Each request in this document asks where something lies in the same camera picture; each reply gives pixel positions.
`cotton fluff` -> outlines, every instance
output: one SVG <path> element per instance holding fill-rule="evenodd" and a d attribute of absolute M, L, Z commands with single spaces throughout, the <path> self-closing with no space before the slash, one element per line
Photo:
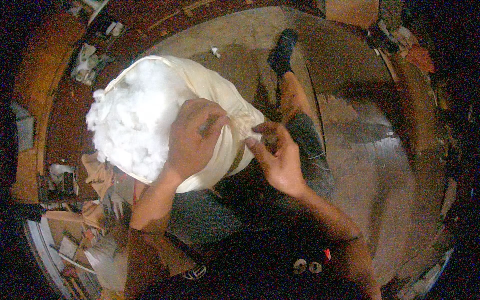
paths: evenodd
<path fill-rule="evenodd" d="M 160 60 L 143 60 L 113 89 L 93 93 L 86 115 L 98 160 L 154 181 L 168 154 L 170 126 L 181 104 L 197 98 L 184 79 Z"/>

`hand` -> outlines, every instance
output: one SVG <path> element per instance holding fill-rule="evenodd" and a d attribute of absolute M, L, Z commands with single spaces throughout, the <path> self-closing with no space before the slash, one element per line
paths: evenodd
<path fill-rule="evenodd" d="M 174 171 L 181 182 L 200 172 L 212 158 L 222 127 L 228 124 L 226 114 L 207 99 L 185 101 L 170 127 L 165 172 Z"/>
<path fill-rule="evenodd" d="M 254 128 L 254 132 L 277 139 L 276 152 L 272 155 L 263 143 L 253 138 L 245 140 L 246 145 L 260 162 L 268 182 L 277 190 L 292 197 L 298 197 L 307 188 L 300 168 L 298 145 L 292 140 L 287 129 L 280 123 L 265 122 Z"/>

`white logo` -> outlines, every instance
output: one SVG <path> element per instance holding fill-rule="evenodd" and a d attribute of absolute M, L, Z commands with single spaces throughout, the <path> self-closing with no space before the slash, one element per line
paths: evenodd
<path fill-rule="evenodd" d="M 317 262 L 309 262 L 307 264 L 307 261 L 304 260 L 303 258 L 298 259 L 294 264 L 293 264 L 293 274 L 301 274 L 307 270 L 307 265 L 308 265 L 308 270 L 311 273 L 317 274 L 322 271 L 322 265 Z"/>
<path fill-rule="evenodd" d="M 202 265 L 196 269 L 183 272 L 181 275 L 183 276 L 183 278 L 188 280 L 197 280 L 199 278 L 202 278 L 206 272 L 207 272 L 206 265 Z"/>

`black shorts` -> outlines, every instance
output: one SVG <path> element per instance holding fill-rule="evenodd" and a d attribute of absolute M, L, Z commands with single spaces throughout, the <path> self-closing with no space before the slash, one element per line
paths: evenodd
<path fill-rule="evenodd" d="M 299 146 L 301 170 L 308 186 L 329 198 L 333 179 L 312 119 L 299 113 L 288 121 L 286 129 Z M 176 194 L 167 231 L 186 244 L 221 240 L 277 216 L 286 199 L 268 184 L 256 159 L 241 172 L 223 178 L 214 190 Z"/>

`concrete floor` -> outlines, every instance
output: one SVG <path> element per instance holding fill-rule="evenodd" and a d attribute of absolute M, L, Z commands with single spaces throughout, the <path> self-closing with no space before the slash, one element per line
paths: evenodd
<path fill-rule="evenodd" d="M 407 154 L 406 123 L 391 109 L 399 98 L 390 74 L 362 37 L 334 22 L 267 7 L 196 25 L 145 55 L 197 61 L 233 82 L 248 102 L 275 120 L 276 76 L 266 58 L 279 33 L 289 27 L 300 34 L 292 69 L 316 111 L 308 64 L 319 100 L 327 160 L 336 180 L 331 201 L 362 229 L 384 284 L 434 239 L 444 189 L 444 147 L 439 140 L 423 156 Z M 212 46 L 221 58 L 209 53 Z"/>

